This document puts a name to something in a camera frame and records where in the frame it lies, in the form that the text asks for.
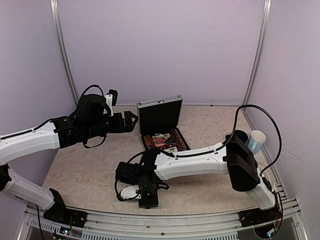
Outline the aluminium poker chip case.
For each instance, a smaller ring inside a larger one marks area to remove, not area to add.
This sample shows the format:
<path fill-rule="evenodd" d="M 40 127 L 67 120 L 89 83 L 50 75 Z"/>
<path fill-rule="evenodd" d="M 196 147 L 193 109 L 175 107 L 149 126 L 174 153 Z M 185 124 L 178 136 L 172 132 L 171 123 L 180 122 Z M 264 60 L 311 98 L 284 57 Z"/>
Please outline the aluminium poker chip case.
<path fill-rule="evenodd" d="M 166 152 L 180 152 L 171 136 L 171 130 L 176 129 L 182 140 L 190 149 L 181 131 L 178 128 L 183 97 L 180 94 L 162 97 L 158 99 L 140 101 L 136 104 L 139 118 L 139 133 L 142 145 L 146 150 L 144 136 L 154 136 L 156 134 L 169 134 L 168 144 L 155 149 Z"/>

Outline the red playing card deck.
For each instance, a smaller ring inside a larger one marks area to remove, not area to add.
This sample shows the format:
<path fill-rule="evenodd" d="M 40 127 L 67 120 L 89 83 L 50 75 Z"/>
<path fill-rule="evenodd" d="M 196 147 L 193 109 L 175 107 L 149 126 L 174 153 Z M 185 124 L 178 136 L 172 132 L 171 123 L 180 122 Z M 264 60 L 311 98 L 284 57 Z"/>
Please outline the red playing card deck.
<path fill-rule="evenodd" d="M 167 134 L 160 134 L 160 133 L 157 133 L 155 135 L 152 136 L 152 140 L 153 140 L 153 143 L 156 147 L 161 147 L 165 144 L 168 144 L 168 139 L 170 138 L 170 134 L 167 133 Z"/>

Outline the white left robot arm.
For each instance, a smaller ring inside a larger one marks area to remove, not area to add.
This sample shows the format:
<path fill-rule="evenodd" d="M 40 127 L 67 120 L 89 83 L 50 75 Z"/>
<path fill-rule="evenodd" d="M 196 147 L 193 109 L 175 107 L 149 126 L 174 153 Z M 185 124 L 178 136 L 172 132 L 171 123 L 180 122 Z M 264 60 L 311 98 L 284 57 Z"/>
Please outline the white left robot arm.
<path fill-rule="evenodd" d="M 84 94 L 69 116 L 51 118 L 37 127 L 0 138 L 0 190 L 31 202 L 50 212 L 63 223 L 70 218 L 61 195 L 54 189 L 39 186 L 17 174 L 9 162 L 46 150 L 63 149 L 82 143 L 87 149 L 89 139 L 108 134 L 130 133 L 138 122 L 131 111 L 114 112 L 117 97 Z"/>

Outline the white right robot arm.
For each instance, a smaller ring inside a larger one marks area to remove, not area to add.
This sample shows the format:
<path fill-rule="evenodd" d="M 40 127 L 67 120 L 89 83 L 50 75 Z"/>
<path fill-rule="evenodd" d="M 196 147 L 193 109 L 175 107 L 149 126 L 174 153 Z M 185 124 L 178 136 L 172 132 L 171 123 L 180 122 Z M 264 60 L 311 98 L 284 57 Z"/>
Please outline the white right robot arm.
<path fill-rule="evenodd" d="M 252 151 L 235 133 L 225 141 L 204 148 L 169 153 L 149 149 L 136 154 L 138 163 L 130 158 L 121 161 L 115 171 L 115 182 L 127 184 L 115 190 L 119 201 L 137 200 L 141 208 L 159 205 L 158 190 L 168 190 L 167 180 L 205 175 L 228 175 L 232 189 L 247 193 L 258 205 L 256 218 L 266 222 L 275 212 L 276 196 L 273 187 L 261 173 Z"/>

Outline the dark red chip row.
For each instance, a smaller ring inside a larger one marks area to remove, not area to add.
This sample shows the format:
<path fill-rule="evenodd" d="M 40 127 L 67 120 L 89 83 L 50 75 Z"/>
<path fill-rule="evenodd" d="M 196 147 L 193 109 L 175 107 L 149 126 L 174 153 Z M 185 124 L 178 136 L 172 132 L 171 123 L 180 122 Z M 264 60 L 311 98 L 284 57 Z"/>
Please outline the dark red chip row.
<path fill-rule="evenodd" d="M 186 151 L 188 149 L 185 142 L 183 141 L 182 137 L 176 129 L 172 129 L 170 131 L 170 135 L 173 141 L 176 143 L 176 146 L 179 151 Z"/>

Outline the dark green mug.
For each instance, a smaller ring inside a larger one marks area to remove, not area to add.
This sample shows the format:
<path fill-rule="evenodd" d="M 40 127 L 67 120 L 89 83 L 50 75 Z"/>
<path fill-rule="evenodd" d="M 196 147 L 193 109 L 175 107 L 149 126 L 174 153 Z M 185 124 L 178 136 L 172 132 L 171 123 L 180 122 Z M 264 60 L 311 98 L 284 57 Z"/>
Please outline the dark green mug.
<path fill-rule="evenodd" d="M 246 144 L 249 139 L 248 134 L 240 129 L 236 129 L 234 131 L 234 135 L 237 136 L 244 144 Z"/>

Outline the light blue mug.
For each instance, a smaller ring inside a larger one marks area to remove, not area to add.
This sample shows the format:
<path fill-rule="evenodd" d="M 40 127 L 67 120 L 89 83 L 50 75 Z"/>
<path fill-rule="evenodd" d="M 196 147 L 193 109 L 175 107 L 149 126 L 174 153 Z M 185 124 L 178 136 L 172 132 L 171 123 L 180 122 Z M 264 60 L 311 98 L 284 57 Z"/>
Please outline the light blue mug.
<path fill-rule="evenodd" d="M 266 139 L 267 138 L 263 132 L 259 130 L 253 130 L 250 133 L 246 146 L 255 155 L 260 151 Z"/>

